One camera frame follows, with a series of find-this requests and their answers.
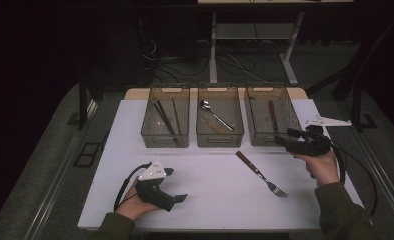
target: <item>person's left hand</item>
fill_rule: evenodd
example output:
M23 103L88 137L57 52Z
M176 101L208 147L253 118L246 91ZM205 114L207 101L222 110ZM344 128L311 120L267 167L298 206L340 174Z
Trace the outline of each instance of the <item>person's left hand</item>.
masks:
M129 188L128 192L125 194L123 198L126 200L123 202L117 209L116 213L123 215L133 221L138 220L144 214L159 210L159 207L154 206L151 203L143 202L137 195L137 190L135 189L135 185L137 184L138 178L135 178L134 184Z

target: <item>white table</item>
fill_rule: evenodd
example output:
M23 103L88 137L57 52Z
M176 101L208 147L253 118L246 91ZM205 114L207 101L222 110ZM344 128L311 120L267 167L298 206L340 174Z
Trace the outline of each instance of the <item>white table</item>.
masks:
M197 147L195 91L190 103L190 146L146 148L140 135L146 103L147 100L120 103L78 227L98 228L105 214L113 211L119 188L130 172L160 159L164 167L175 169L160 188L169 195L188 194L188 197L175 204L171 212L147 214L136 222L136 231L291 232L319 228L315 180L306 172L303 161L294 159L281 147L251 146L248 131L240 148ZM312 100L294 99L293 104L303 128L306 119L318 114ZM241 109L247 130L243 102ZM289 197L275 196L235 155L237 151ZM353 201L362 205L348 177L345 186Z

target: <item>dark background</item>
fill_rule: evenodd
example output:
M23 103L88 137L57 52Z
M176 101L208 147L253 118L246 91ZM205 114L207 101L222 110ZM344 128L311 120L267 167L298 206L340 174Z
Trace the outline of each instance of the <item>dark background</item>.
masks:
M220 17L226 21L249 19L231 14ZM162 42L165 50L192 59L195 39L210 34L208 12L153 12L144 26L138 26L140 16L140 12L69 10L55 0L0 1L0 209L56 107L82 72L94 98L106 91L145 86L149 83L145 67L149 66L141 50L147 35ZM183 21L174 21L178 17ZM251 17L252 21L264 18L263 13ZM301 44L363 44L393 19L394 1L359 0L350 8L307 9L299 40ZM394 26L360 80L394 123Z

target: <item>fork handle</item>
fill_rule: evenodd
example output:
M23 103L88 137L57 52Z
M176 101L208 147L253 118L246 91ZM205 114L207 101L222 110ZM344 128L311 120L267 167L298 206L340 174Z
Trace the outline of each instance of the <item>fork handle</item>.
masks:
M259 171L259 169L257 169L257 167L254 166L253 163L251 163L250 160L248 160L246 156L244 156L244 154L238 151L235 153L235 155L237 155L241 159L241 161L243 161L254 173L256 173L257 176L261 177L262 179L265 178Z

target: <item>olive green sleeve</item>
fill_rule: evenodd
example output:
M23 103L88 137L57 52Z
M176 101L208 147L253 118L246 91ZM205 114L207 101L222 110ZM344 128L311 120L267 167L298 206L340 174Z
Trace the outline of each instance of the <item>olive green sleeve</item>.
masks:
M327 184L317 188L315 194L325 240L381 239L371 224L370 214L353 203L343 184Z
M87 240L128 240L135 222L117 213L107 213L100 228Z

